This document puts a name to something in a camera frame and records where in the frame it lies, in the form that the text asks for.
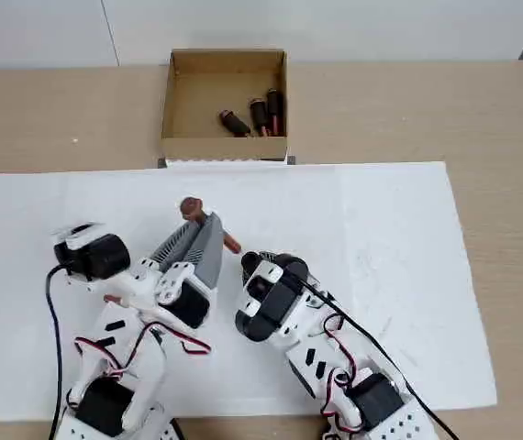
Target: open cardboard box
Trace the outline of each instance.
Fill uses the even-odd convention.
[[[255,132],[249,102],[270,88],[284,94],[284,137],[233,137],[219,121],[232,110]],[[175,49],[161,131],[167,160],[283,160],[286,56],[279,49]]]

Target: white paper sheet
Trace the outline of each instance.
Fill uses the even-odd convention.
[[[304,258],[380,334],[433,407],[495,403],[442,164],[0,175],[0,420],[51,415],[55,353],[42,291],[54,264],[50,232],[104,222],[138,258],[182,223],[177,204],[188,194],[202,197],[245,249]],[[214,352],[187,357],[170,340],[162,396],[182,416],[315,413],[284,358],[234,328],[239,280],[239,258],[225,252],[218,307],[200,332]],[[69,341],[91,325],[102,301],[63,277],[53,298],[67,390],[78,363]]]

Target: black cable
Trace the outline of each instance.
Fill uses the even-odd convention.
[[[330,300],[327,296],[323,295],[320,291],[318,291],[317,289],[315,289],[315,287],[313,287],[311,284],[309,284],[308,282],[306,282],[305,280],[302,280],[301,278],[299,278],[298,276],[296,276],[296,274],[294,274],[293,272],[288,272],[292,275],[294,275],[298,281],[300,281],[300,283],[306,287],[307,289],[309,289],[315,296],[317,296],[323,303],[325,303],[326,305],[328,305],[331,309],[333,309],[335,312],[337,312],[338,314],[340,314],[341,316],[343,316],[343,318],[345,319],[345,321],[347,321],[348,323],[351,324],[351,326],[353,328],[355,328],[358,332],[360,332],[362,335],[364,335],[372,344],[374,347],[376,347],[380,353],[382,353],[384,355],[384,357],[386,359],[388,359],[388,361],[390,361],[390,363],[398,370],[398,372],[400,373],[400,375],[402,376],[402,378],[405,380],[405,383],[406,383],[406,388],[408,389],[408,391],[410,391],[410,393],[415,397],[415,399],[417,399],[417,402],[420,404],[420,406],[423,407],[423,410],[425,410],[425,412],[428,414],[428,416],[433,419],[435,421],[436,424],[438,424],[447,434],[449,437],[451,437],[452,440],[460,440],[459,437],[451,430],[451,428],[449,428],[448,425],[445,424],[445,422],[443,422],[437,414],[435,414],[433,412],[433,410],[431,410],[423,401],[422,399],[418,396],[417,392],[415,391],[414,388],[412,388],[412,386],[410,385],[410,383],[408,383],[408,380],[406,380],[406,377],[405,375],[403,374],[403,372],[400,370],[400,368],[396,365],[396,363],[392,360],[392,358],[388,355],[388,353],[386,353],[386,351],[384,350],[384,348],[380,345],[380,343],[377,341],[377,339],[375,337],[373,337],[370,332],[368,332],[365,328],[363,328],[361,325],[357,324],[348,314],[346,314],[340,307],[338,307],[332,300]]]
[[[53,320],[53,332],[56,336],[56,355],[58,358],[58,395],[56,397],[56,408],[53,412],[53,420],[51,421],[51,429],[49,440],[52,440],[56,434],[58,428],[58,420],[60,419],[60,408],[61,408],[61,377],[62,377],[62,361],[61,361],[61,340],[60,340],[60,322],[58,321],[58,315],[53,308],[53,302],[51,301],[51,277],[53,277],[60,270],[65,269],[65,266],[58,265],[48,272],[48,276],[45,279],[45,299],[50,307],[51,319]]]

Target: table surface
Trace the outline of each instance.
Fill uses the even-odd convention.
[[[463,439],[523,438],[523,62],[288,69],[288,144],[298,163],[447,162],[498,405],[441,416]],[[0,171],[153,168],[165,77],[162,66],[0,71]],[[307,440],[322,425],[318,417],[181,421],[191,440]],[[0,423],[0,439],[47,432],[47,423]]]

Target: white wall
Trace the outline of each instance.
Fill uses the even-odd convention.
[[[0,0],[0,68],[113,65],[100,0]]]
[[[523,0],[104,0],[122,64],[172,48],[281,47],[296,61],[503,60]],[[114,65],[100,0],[0,0],[0,67]]]

